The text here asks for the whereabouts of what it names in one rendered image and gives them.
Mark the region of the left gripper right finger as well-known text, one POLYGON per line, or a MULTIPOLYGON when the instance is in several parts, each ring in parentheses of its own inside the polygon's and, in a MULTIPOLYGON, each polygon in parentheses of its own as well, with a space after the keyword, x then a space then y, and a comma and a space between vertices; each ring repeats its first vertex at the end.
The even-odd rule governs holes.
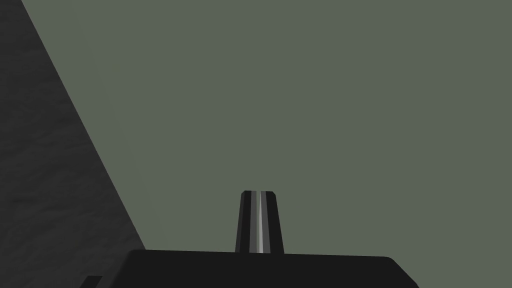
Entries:
POLYGON ((259 252, 264 254, 284 254, 277 197, 273 191, 260 192, 259 215, 259 252))

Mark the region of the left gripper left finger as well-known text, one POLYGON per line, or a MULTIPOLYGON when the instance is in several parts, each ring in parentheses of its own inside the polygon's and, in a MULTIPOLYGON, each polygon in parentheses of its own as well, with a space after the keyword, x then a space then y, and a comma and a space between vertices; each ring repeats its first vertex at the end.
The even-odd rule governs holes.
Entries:
POLYGON ((258 205, 257 192, 244 190, 240 195, 236 232, 236 253, 258 253, 258 205))

